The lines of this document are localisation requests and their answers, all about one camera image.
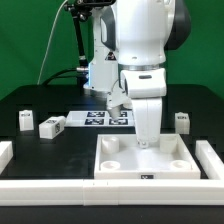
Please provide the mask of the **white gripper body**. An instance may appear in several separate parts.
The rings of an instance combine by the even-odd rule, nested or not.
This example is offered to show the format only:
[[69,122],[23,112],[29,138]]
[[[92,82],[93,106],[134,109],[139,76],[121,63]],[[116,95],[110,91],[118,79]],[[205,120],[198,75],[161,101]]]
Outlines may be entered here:
[[162,117],[162,97],[166,95],[165,70],[122,70],[124,87],[131,99],[138,142],[158,142]]

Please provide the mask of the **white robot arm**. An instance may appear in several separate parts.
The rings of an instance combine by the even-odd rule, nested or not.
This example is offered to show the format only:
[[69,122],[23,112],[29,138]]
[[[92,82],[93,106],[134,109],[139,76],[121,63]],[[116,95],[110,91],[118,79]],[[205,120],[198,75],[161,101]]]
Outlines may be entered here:
[[87,0],[93,18],[94,56],[84,91],[106,99],[110,116],[133,111],[142,148],[159,143],[166,95],[167,50],[190,34],[184,0]]

